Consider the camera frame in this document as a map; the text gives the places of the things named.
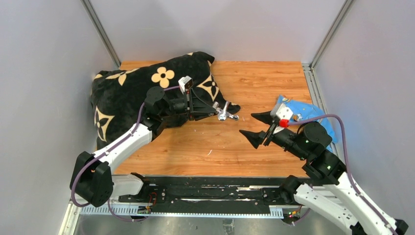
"gray wall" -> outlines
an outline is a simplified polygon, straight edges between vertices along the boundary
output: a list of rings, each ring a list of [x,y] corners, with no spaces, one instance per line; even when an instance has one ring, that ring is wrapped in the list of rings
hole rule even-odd
[[[357,0],[316,72],[357,182],[415,234],[415,3]]]
[[[310,62],[344,0],[92,0],[121,60]]]
[[[79,0],[0,1],[0,233],[57,234],[96,132],[93,75],[114,69]]]

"pillow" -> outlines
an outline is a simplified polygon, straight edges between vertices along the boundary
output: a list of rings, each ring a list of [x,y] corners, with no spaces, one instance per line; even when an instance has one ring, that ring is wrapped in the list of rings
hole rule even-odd
[[[215,79],[210,72],[214,57],[194,52],[171,60],[133,70],[101,71],[92,82],[91,103],[94,124],[98,132],[97,149],[101,149],[128,131],[136,123],[138,111],[153,86],[168,88],[179,85],[185,76],[193,78],[193,89],[209,105],[216,101],[225,105]],[[182,97],[180,89],[167,91],[169,98]],[[228,112],[235,114],[239,105],[229,104]],[[169,118],[167,127],[182,126],[186,116]]]

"blue cloth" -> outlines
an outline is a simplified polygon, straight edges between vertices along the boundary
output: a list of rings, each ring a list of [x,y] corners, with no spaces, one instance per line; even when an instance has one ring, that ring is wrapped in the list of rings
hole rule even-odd
[[[293,111],[294,115],[300,115],[301,119],[299,121],[314,118],[314,117],[325,114],[323,110],[321,110],[320,108],[318,108],[317,106],[313,104],[307,104],[307,103],[303,103],[300,101],[287,99],[283,97],[282,95],[279,95],[277,104],[281,104],[281,103],[284,103],[285,105],[287,105],[287,107]],[[333,130],[333,127],[331,126],[331,123],[328,121],[328,118],[320,119],[319,123],[326,129],[327,133],[331,136],[332,142],[337,143],[337,138],[334,134],[334,130]],[[330,145],[327,147],[327,149],[330,152],[333,152]]]

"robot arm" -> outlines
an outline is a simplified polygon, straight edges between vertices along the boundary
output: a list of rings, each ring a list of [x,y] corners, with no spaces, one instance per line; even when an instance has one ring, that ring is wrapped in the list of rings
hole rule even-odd
[[[252,114],[254,118],[270,125],[267,132],[254,133],[243,130],[240,132],[255,148],[261,144],[269,145],[273,142],[282,147],[284,151],[292,153],[302,161],[305,160],[306,163],[302,169],[311,179],[321,183],[341,200],[349,210],[349,213],[345,214],[350,214],[350,219],[343,222],[337,221],[335,218],[337,212],[340,212],[337,206],[327,204],[330,205],[330,209],[328,209],[322,204],[318,204],[315,197],[300,197],[303,192],[309,190],[305,185],[297,185],[291,190],[293,199],[297,203],[314,208],[344,231],[352,231],[352,234],[404,234],[408,228],[405,221],[394,219],[382,211],[354,182],[351,174],[347,173],[345,164],[326,149],[332,139],[324,127],[318,122],[308,122],[301,125],[297,133],[294,133],[286,129],[292,115],[293,112],[284,103],[277,104],[272,111]]]
[[[190,77],[181,78],[179,88],[183,97],[176,99],[169,99],[161,87],[152,87],[140,108],[137,123],[108,146],[78,156],[69,186],[75,205],[83,206],[76,203],[75,193],[95,207],[115,196],[129,194],[140,197],[143,194],[146,197],[142,189],[149,184],[144,177],[138,174],[113,176],[112,173],[131,154],[157,138],[170,117],[186,115],[188,120],[201,120],[219,114],[221,121],[239,119],[227,112],[228,103],[224,109],[219,108],[217,102],[209,106],[193,92],[192,86]]]
[[[345,207],[334,203],[325,196],[314,191],[308,184],[290,175],[276,190],[276,197],[284,198],[287,203],[305,205],[341,228],[345,234],[352,235],[352,228],[358,220]]]

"wood grain surface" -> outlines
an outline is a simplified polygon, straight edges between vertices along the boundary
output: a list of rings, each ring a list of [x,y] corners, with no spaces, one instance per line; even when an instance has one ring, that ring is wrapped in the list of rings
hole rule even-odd
[[[121,69],[130,70],[155,63],[158,61],[126,61]],[[268,126],[250,114],[271,110],[279,94],[311,103],[301,63],[219,61],[213,63],[211,70],[225,99],[241,106],[240,120],[220,122],[214,116],[166,129],[127,159],[116,173],[306,176],[301,169],[304,162],[297,157],[275,144],[254,149],[239,133],[239,129],[266,131]]]

